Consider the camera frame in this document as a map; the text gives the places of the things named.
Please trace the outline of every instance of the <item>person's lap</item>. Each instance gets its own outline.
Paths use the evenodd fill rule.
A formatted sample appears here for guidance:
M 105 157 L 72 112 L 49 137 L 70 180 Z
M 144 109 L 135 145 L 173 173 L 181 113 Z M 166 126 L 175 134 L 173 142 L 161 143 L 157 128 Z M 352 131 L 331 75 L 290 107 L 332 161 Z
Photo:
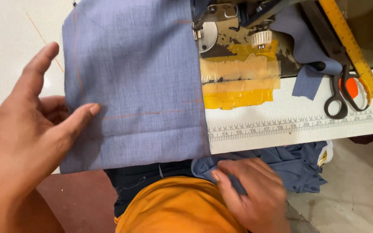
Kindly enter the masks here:
M 162 179 L 162 177 L 194 177 L 191 172 L 191 162 L 192 160 L 185 160 L 105 169 L 104 172 L 109 177 L 118 195 L 114 204 L 115 216 L 118 218 L 122 215 L 137 193 L 146 186 Z

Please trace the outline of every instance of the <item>ruler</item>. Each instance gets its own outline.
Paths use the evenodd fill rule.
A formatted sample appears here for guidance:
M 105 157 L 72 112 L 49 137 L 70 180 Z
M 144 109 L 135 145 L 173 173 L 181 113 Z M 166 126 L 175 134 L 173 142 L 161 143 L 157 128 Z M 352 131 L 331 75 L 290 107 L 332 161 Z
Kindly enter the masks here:
M 211 126 L 208 128 L 208 138 L 210 142 L 219 142 L 368 123 L 373 123 L 373 109 L 349 112 L 348 116 L 341 120 L 330 119 L 326 114 L 319 114 Z
M 364 86 L 366 91 L 368 104 L 373 98 L 373 73 L 369 65 L 366 63 L 362 51 L 355 40 L 352 31 L 350 30 L 345 17 L 340 11 L 338 5 L 334 0 L 319 0 L 327 18 L 333 26 L 340 41 L 346 48 L 346 52 L 357 72 L 360 76 L 358 81 Z

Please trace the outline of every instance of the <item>grey-blue cloth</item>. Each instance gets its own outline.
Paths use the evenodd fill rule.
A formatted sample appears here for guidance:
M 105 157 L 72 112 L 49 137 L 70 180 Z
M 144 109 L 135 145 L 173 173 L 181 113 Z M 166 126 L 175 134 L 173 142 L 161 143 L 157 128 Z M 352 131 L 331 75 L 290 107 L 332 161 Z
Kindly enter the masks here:
M 325 55 L 309 27 L 300 16 L 295 5 L 282 9 L 270 28 L 291 35 L 294 39 L 294 59 L 301 64 L 322 62 L 324 69 L 304 65 L 299 71 L 293 88 L 293 96 L 304 96 L 313 100 L 325 74 L 337 75 L 342 65 Z
M 326 141 L 320 141 L 212 155 L 211 157 L 194 159 L 191 170 L 195 177 L 207 179 L 217 184 L 211 176 L 211 171 L 217 169 L 218 161 L 261 157 L 262 161 L 279 175 L 287 190 L 297 193 L 319 193 L 320 185 L 327 183 L 319 175 L 322 172 L 322 167 L 318 166 L 319 155 L 326 145 Z M 237 192 L 246 193 L 238 179 L 231 174 L 228 175 Z
M 61 173 L 209 155 L 189 0 L 82 0 L 65 19 L 65 98 L 103 108 Z

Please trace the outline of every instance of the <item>yellow ruler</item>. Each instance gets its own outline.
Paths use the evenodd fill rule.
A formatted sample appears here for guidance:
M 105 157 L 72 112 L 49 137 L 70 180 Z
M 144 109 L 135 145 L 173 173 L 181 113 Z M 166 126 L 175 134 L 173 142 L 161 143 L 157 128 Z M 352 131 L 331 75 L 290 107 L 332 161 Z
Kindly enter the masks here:
M 345 17 L 342 15 L 334 0 L 319 0 L 327 18 L 333 26 L 343 46 L 345 46 L 349 58 L 360 78 L 359 82 L 367 93 L 368 105 L 373 98 L 373 73 L 366 63 L 362 51 L 349 28 Z

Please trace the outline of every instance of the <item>orange shirt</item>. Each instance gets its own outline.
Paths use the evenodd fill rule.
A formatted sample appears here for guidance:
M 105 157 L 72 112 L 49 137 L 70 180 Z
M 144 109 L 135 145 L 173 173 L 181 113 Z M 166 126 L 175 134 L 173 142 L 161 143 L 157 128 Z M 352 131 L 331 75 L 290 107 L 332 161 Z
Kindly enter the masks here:
M 116 233 L 247 233 L 215 184 L 182 176 L 142 189 L 115 223 Z

